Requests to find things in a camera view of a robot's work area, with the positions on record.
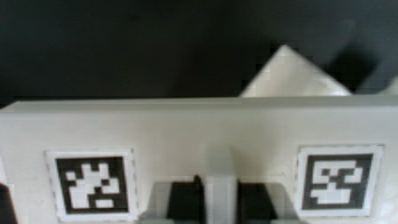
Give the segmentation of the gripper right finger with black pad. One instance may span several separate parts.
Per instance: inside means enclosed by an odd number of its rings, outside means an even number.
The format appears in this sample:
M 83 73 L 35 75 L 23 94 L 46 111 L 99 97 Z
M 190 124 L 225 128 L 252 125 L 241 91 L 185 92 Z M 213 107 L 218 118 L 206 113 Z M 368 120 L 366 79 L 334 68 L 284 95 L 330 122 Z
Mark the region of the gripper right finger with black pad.
M 236 223 L 302 224 L 281 184 L 238 183 Z

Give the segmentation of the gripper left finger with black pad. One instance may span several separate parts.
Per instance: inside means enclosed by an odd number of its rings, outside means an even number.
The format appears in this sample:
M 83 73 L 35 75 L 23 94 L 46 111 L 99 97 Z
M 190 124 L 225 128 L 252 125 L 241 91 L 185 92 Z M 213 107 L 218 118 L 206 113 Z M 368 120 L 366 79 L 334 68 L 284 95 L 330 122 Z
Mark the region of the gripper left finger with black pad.
M 206 224 L 204 185 L 188 181 L 156 182 L 138 224 Z

